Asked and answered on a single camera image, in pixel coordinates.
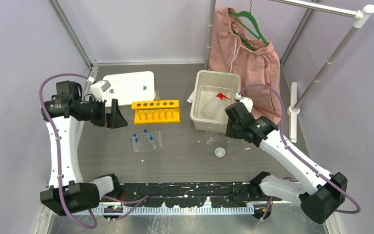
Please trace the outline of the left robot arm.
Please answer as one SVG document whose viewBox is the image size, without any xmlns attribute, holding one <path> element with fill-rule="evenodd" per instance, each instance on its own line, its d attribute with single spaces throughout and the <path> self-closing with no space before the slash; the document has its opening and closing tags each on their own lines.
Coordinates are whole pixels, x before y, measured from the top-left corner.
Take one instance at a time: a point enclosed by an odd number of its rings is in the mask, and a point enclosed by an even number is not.
<svg viewBox="0 0 374 234">
<path fill-rule="evenodd" d="M 117 129 L 128 123 L 119 110 L 118 100 L 106 101 L 91 97 L 84 101 L 82 86 L 74 81 L 56 83 L 56 94 L 44 103 L 51 120 L 44 118 L 51 141 L 51 175 L 49 188 L 40 192 L 40 201 L 59 216 L 96 208 L 103 196 L 110 201 L 121 198 L 123 189 L 115 174 L 107 174 L 84 182 L 79 169 L 77 124 L 89 121 L 94 126 Z"/>
</svg>

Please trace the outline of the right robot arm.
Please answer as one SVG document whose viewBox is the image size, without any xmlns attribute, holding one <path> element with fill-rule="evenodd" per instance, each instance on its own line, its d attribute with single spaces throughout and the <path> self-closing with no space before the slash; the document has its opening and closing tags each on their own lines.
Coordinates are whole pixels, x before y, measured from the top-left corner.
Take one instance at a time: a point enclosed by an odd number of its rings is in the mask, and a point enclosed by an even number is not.
<svg viewBox="0 0 374 234">
<path fill-rule="evenodd" d="M 332 174 L 314 163 L 293 144 L 281 136 L 276 124 L 267 117 L 254 119 L 242 102 L 226 107 L 228 117 L 226 136 L 243 139 L 262 149 L 296 179 L 289 181 L 261 172 L 251 181 L 251 194 L 256 200 L 273 196 L 301 207 L 312 221 L 324 223 L 345 201 L 347 178 Z"/>
</svg>

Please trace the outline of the small glass beaker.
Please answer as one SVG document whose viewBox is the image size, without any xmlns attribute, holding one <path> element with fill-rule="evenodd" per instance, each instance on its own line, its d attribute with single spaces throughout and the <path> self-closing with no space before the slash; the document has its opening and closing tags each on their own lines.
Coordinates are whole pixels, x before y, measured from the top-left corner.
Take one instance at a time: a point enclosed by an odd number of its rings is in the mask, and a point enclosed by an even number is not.
<svg viewBox="0 0 374 234">
<path fill-rule="evenodd" d="M 226 147 L 229 148 L 229 149 L 231 149 L 234 146 L 235 141 L 236 140 L 233 139 L 233 138 L 227 138 L 226 141 L 225 141 Z"/>
</svg>

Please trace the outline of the red capped wash bottle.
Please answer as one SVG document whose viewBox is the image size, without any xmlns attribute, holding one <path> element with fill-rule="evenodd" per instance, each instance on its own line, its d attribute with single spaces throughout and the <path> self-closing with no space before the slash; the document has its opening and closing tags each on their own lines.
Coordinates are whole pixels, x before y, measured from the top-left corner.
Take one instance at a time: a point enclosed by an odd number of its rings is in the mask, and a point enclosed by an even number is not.
<svg viewBox="0 0 374 234">
<path fill-rule="evenodd" d="M 216 96 L 214 96 L 204 107 L 203 109 L 203 115 L 207 118 L 214 118 L 220 109 L 222 105 L 223 99 L 230 98 L 223 93 L 218 93 Z"/>
</svg>

